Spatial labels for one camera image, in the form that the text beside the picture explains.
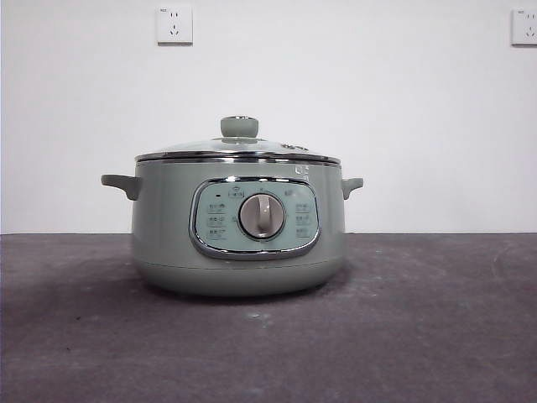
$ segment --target rotary dial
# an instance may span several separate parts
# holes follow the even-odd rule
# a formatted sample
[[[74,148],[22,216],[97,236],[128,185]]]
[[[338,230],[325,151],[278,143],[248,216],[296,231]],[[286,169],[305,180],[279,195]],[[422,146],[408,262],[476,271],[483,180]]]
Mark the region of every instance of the rotary dial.
[[[284,216],[279,200],[265,193],[250,196],[239,212],[242,229],[257,239],[277,234],[284,225]]]

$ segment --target lid rim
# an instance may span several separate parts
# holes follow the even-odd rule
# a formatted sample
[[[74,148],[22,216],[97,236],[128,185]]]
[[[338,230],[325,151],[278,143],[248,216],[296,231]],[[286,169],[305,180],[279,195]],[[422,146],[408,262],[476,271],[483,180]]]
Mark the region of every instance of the lid rim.
[[[165,151],[159,153],[149,153],[138,155],[136,162],[150,160],[181,160],[190,158],[259,158],[265,160],[302,160],[302,161],[320,161],[330,162],[340,165],[338,158],[328,157],[317,154],[300,154],[300,153],[276,153],[268,151]]]

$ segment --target gray tabletop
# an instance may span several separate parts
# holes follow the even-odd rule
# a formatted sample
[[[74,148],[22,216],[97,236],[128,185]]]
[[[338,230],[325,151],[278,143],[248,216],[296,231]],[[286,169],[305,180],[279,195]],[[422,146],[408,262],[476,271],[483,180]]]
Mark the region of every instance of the gray tabletop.
[[[348,235],[326,285],[145,285],[127,235],[2,236],[2,402],[537,401],[537,234]]]

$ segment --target wall socket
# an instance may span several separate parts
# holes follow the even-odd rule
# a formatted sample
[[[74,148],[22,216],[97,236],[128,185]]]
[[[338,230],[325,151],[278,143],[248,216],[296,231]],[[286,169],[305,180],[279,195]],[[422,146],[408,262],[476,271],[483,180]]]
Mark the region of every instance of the wall socket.
[[[537,8],[513,10],[511,44],[537,45]]]
[[[192,7],[185,5],[157,9],[159,44],[192,44]]]

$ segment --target side handle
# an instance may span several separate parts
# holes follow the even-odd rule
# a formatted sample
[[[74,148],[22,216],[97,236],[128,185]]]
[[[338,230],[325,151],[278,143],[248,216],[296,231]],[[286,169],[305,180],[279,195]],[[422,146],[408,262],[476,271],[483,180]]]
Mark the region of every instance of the side handle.
[[[104,186],[112,186],[125,191],[128,200],[137,200],[142,179],[135,176],[103,175],[101,183]]]
[[[354,189],[358,189],[362,186],[363,178],[343,179],[341,181],[341,188],[343,189],[343,199],[348,199]]]

